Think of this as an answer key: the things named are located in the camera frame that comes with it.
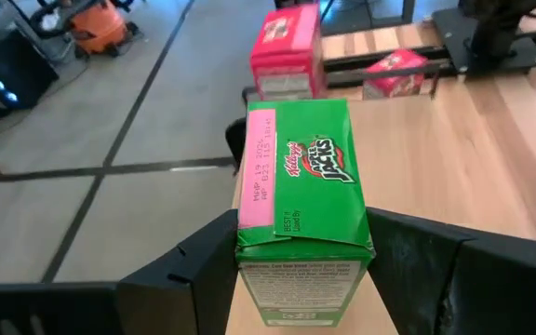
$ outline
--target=red box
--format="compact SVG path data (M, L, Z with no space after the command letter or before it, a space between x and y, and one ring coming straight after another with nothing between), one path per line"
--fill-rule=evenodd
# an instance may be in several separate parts
M326 92L318 5L268 13L250 57L262 100L321 98Z
M367 68L368 73L400 70L423 66L427 59L410 50L397 50L383 60ZM418 94L423 84L423 74L366 80L363 83L363 98L392 98Z

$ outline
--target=wooden table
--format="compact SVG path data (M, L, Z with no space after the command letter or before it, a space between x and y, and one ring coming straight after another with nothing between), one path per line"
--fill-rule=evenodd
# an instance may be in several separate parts
M522 29L536 30L536 20ZM323 39L327 59L439 45L413 24ZM367 205L469 228L536 239L536 74L440 80L434 100L349 100ZM233 202L238 206L238 188ZM227 334L396 334L366 276L337 328L267 328L238 280Z

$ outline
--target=concrete floor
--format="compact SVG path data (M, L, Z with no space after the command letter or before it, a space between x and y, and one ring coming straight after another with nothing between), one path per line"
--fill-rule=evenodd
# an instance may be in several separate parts
M125 165L229 156L223 132L245 115L240 90L252 83L248 53L272 0L194 0L125 140L108 155L187 1L137 0L129 18L145 38L126 55L93 58L65 89L0 121L2 128L18 123L0 133L0 168L24 173L102 167L105 158ZM232 173L222 167L0 182L0 282L39 281L94 191L55 280L121 278L228 209Z

